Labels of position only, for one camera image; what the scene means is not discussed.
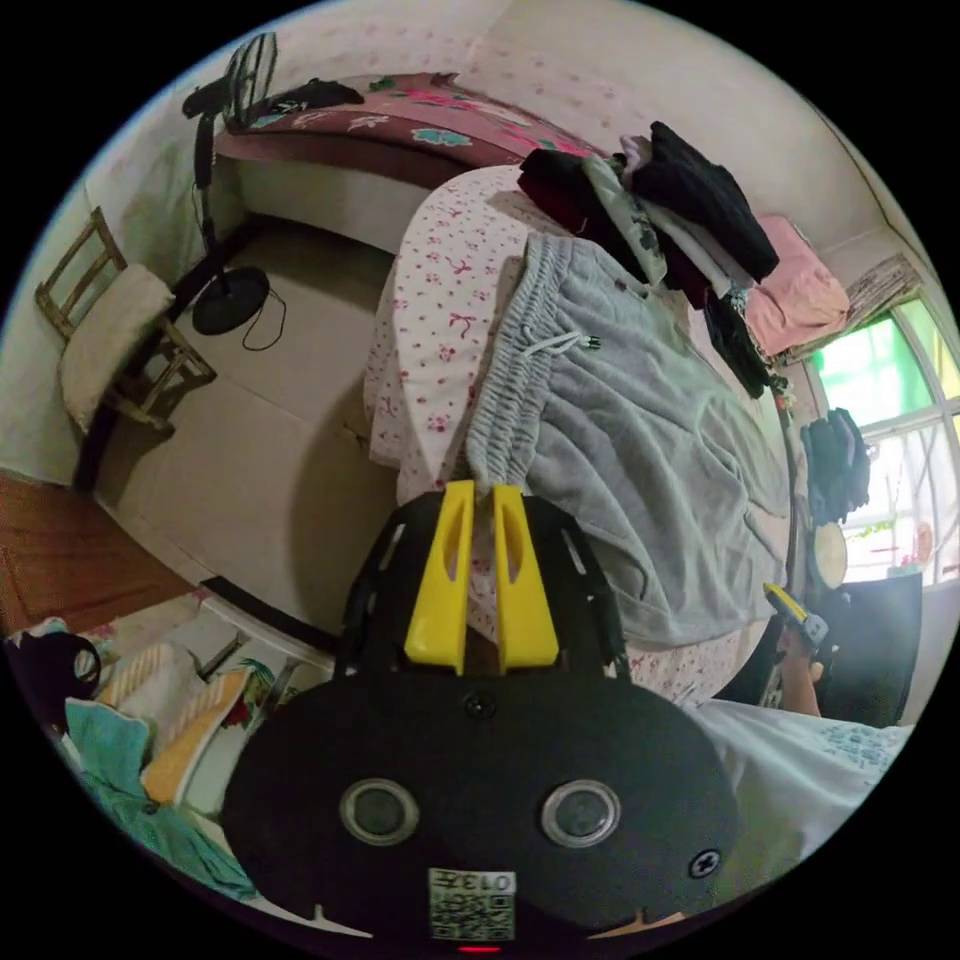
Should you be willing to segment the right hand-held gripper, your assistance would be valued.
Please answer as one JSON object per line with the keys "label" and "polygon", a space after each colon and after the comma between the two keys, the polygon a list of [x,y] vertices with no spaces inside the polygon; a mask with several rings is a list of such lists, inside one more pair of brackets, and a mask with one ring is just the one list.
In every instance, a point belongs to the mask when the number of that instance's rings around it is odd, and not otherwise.
{"label": "right hand-held gripper", "polygon": [[778,584],[765,582],[763,591],[767,601],[781,618],[798,624],[797,630],[805,652],[811,660],[815,660],[828,635],[828,624],[825,620],[815,613],[808,613],[798,600]]}

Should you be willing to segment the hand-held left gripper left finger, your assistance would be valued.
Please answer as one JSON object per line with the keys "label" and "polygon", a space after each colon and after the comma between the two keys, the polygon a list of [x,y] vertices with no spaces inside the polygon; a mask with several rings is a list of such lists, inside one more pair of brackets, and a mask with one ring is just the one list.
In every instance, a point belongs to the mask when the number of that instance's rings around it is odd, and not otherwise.
{"label": "hand-held left gripper left finger", "polygon": [[414,665],[464,671],[474,510],[472,482],[451,482],[441,492],[404,642]]}

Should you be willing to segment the person's right hand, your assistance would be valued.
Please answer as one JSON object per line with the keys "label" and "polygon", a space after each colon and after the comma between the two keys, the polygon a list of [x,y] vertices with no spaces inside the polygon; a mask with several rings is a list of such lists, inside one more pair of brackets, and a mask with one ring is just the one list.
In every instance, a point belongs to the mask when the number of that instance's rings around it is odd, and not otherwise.
{"label": "person's right hand", "polygon": [[785,626],[780,634],[777,650],[782,655],[781,708],[788,712],[820,717],[814,680],[815,664],[804,635],[790,626]]}

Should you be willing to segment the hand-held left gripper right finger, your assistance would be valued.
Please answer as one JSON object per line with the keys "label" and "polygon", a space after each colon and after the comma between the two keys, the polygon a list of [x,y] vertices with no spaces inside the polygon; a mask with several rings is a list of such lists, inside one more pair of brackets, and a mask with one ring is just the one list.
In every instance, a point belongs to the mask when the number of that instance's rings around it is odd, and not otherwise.
{"label": "hand-held left gripper right finger", "polygon": [[500,670],[550,668],[559,643],[519,487],[493,488],[493,531]]}

